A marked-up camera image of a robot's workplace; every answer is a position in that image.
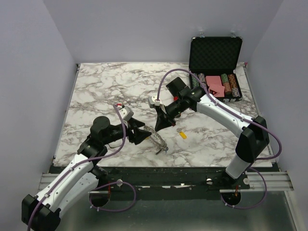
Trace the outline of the yellow capped key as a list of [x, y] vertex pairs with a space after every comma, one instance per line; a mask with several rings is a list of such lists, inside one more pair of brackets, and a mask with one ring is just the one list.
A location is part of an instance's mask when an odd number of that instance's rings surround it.
[[187, 139], [187, 136], [185, 135], [185, 133], [182, 131], [181, 128], [177, 128], [177, 132], [183, 139]]

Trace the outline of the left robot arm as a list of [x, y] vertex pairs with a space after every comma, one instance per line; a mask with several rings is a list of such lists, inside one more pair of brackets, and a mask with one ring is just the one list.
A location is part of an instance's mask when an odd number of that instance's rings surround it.
[[62, 217], [89, 191], [109, 186], [106, 171], [97, 163], [107, 153], [107, 145], [117, 140], [140, 144], [151, 136], [142, 130], [145, 124], [134, 118], [119, 125], [111, 125], [105, 116], [94, 119], [90, 134], [80, 145], [68, 166], [35, 196], [22, 200], [22, 222], [29, 231], [54, 231]]

